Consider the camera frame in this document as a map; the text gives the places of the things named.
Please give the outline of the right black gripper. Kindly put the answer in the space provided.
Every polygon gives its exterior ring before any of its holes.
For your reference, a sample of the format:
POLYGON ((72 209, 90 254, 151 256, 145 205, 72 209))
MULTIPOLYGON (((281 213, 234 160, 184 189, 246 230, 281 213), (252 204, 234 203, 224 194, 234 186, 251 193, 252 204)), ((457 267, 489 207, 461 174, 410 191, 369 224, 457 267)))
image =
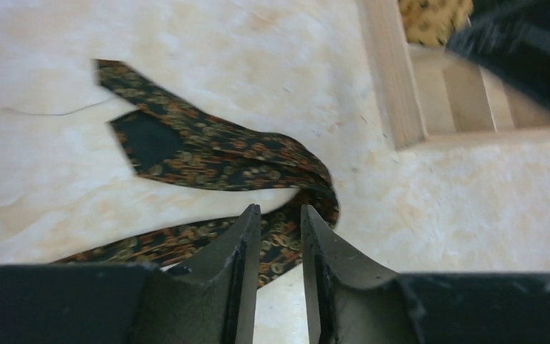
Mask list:
POLYGON ((470 26, 450 37, 447 50, 550 111, 550 0, 473 4, 470 26))

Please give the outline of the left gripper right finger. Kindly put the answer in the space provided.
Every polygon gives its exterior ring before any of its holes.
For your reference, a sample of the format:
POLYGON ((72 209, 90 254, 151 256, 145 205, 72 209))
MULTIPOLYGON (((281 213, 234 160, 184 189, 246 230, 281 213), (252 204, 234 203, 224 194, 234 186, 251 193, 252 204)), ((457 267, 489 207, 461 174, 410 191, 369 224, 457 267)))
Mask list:
POLYGON ((310 205, 301 208, 310 343, 417 343, 399 274, 341 238, 310 205))

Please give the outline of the dark brown patterned tie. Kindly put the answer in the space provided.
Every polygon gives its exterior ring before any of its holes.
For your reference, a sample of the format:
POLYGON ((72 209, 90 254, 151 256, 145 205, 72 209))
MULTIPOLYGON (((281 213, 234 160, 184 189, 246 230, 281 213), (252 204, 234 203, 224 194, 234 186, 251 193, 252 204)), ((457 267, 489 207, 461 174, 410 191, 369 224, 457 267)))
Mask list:
POLYGON ((339 203, 327 167, 300 142, 203 112, 121 61, 95 61, 97 82, 134 106, 111 120, 141 178, 212 191, 293 188, 295 196, 261 217, 258 285, 302 261, 300 211, 313 206, 329 226, 339 203))

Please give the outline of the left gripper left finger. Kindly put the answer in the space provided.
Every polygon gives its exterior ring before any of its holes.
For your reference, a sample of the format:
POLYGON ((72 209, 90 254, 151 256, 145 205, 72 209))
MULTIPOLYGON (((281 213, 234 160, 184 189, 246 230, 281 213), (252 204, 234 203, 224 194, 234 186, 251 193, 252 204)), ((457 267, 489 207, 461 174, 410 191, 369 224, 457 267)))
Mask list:
POLYGON ((134 343, 251 343, 261 212, 249 205, 191 258, 152 273, 132 331, 134 343))

